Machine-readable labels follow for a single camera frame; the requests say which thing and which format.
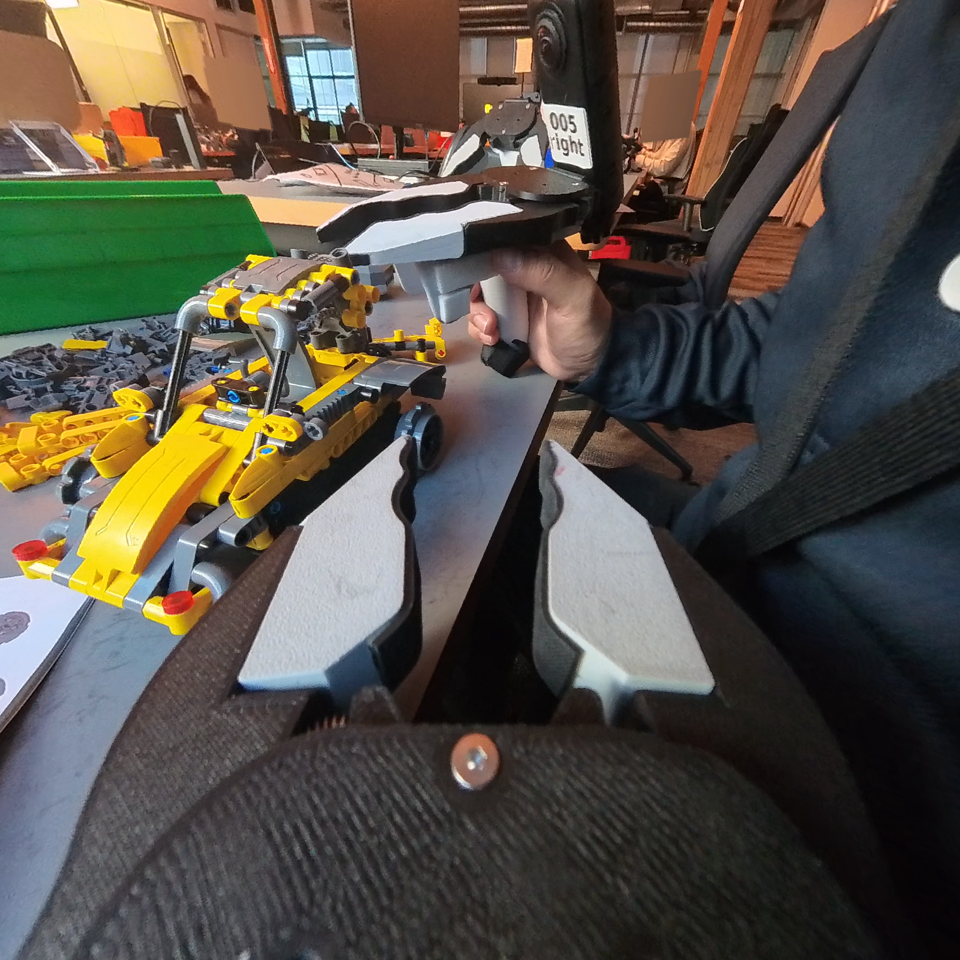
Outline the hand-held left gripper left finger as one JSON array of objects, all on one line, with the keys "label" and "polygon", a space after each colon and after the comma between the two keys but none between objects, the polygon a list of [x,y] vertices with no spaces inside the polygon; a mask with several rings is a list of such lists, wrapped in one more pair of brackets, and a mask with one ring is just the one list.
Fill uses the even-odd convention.
[{"label": "hand-held left gripper left finger", "polygon": [[302,523],[249,649],[246,690],[395,690],[421,654],[419,570],[401,436]]}]

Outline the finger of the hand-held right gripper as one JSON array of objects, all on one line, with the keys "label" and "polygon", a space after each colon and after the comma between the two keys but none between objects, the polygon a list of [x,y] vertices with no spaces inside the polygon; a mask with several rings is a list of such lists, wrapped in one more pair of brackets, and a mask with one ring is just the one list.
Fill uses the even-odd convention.
[{"label": "finger of the hand-held right gripper", "polygon": [[467,206],[375,222],[343,244],[352,261],[369,265],[459,259],[464,255]]},{"label": "finger of the hand-held right gripper", "polygon": [[456,210],[476,199],[480,184],[477,178],[445,178],[362,199],[318,226],[318,242],[348,244],[377,223]]}]

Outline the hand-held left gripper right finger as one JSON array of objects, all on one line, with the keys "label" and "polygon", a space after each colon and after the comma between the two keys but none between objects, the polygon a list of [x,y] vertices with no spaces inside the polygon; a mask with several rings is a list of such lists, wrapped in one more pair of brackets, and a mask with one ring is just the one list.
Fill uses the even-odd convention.
[{"label": "hand-held left gripper right finger", "polygon": [[714,675],[648,521],[557,443],[539,463],[533,662],[546,687],[591,690],[605,714],[639,692],[708,702]]}]

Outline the yellow black toy brick vehicle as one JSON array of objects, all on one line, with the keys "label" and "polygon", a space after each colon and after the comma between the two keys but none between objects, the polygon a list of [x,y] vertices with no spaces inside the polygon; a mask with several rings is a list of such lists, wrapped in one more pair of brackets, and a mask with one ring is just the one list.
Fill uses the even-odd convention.
[{"label": "yellow black toy brick vehicle", "polygon": [[249,255],[175,317],[162,389],[58,474],[64,513],[14,546],[21,573],[185,634],[286,529],[398,436],[435,464],[437,363],[366,353],[379,291],[345,259]]}]

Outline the person's right forearm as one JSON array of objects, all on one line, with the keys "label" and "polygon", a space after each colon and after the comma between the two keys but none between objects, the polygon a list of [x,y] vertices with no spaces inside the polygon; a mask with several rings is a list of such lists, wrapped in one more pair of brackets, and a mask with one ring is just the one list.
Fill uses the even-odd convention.
[{"label": "person's right forearm", "polygon": [[764,336],[781,291],[717,310],[615,308],[598,366],[574,392],[619,419],[704,430],[754,422]]}]

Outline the person's right hand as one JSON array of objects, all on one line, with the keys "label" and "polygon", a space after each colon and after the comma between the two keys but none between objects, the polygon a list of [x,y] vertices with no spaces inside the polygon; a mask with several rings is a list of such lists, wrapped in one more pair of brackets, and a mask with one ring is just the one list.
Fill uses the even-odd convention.
[{"label": "person's right hand", "polygon": [[526,294],[534,365],[567,383],[589,377],[606,349],[613,310],[577,252],[562,239],[503,248],[495,261],[505,281]]}]

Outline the printed paper sheet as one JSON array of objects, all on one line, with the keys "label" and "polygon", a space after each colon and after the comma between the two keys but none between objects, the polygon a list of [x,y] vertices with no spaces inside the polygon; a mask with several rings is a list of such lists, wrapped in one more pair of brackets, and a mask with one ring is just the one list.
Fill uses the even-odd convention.
[{"label": "printed paper sheet", "polygon": [[301,170],[267,174],[263,180],[282,186],[311,186],[327,192],[364,196],[412,186],[416,181],[409,176],[395,177],[334,163],[319,163]]}]

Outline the spare hand-held gripper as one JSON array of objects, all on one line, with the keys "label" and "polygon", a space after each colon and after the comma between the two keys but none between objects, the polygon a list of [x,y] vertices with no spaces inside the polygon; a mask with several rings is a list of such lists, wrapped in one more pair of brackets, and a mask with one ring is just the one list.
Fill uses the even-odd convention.
[{"label": "spare hand-held gripper", "polygon": [[462,126],[449,146],[438,176],[479,173],[503,166],[549,166],[541,103],[537,93],[501,100],[471,126]]}]

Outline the wooden edged grey table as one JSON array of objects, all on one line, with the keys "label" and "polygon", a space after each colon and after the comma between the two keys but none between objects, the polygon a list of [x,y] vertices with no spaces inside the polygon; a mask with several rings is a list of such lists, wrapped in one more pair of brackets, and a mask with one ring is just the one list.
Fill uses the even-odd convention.
[{"label": "wooden edged grey table", "polygon": [[359,203],[360,196],[330,194],[319,188],[283,186],[274,180],[220,179],[217,186],[224,194],[249,198],[271,244],[281,256],[292,249],[309,254],[324,253],[316,231],[345,207]]}]

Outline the black computer monitor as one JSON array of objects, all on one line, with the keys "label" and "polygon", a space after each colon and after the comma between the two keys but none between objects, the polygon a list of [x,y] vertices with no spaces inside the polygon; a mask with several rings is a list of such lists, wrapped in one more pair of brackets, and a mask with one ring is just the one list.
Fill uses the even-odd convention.
[{"label": "black computer monitor", "polygon": [[455,131],[459,3],[349,1],[359,109],[374,127]]}]

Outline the green plastic bin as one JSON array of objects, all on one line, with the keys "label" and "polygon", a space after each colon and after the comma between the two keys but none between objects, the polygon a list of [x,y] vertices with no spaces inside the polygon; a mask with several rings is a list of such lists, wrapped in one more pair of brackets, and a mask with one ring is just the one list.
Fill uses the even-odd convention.
[{"label": "green plastic bin", "polygon": [[275,250],[247,197],[210,180],[3,180],[1,332],[176,312]]}]

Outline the paper instruction booklet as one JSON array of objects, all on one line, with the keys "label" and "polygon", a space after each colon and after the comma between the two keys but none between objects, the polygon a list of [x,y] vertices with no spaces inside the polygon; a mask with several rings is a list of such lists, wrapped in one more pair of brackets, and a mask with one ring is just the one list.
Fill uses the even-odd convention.
[{"label": "paper instruction booklet", "polygon": [[92,600],[42,579],[1,580],[1,728],[30,698]]}]

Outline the pile of black toy bricks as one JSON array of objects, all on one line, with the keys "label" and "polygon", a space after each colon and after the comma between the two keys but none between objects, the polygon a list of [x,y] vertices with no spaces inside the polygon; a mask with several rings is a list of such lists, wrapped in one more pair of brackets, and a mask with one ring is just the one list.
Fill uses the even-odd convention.
[{"label": "pile of black toy bricks", "polygon": [[166,385],[178,339],[173,321],[144,318],[132,327],[87,326],[75,340],[18,348],[1,358],[1,402],[28,414],[88,413],[115,405],[113,393]]}]

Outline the yellow toy frame piece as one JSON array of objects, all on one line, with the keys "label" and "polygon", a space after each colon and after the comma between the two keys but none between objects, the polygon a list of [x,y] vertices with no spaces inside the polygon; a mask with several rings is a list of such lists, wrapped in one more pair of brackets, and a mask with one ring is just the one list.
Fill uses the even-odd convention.
[{"label": "yellow toy frame piece", "polygon": [[17,491],[60,474],[68,460],[96,444],[130,413],[119,407],[82,414],[58,410],[7,423],[1,427],[2,486]]}]

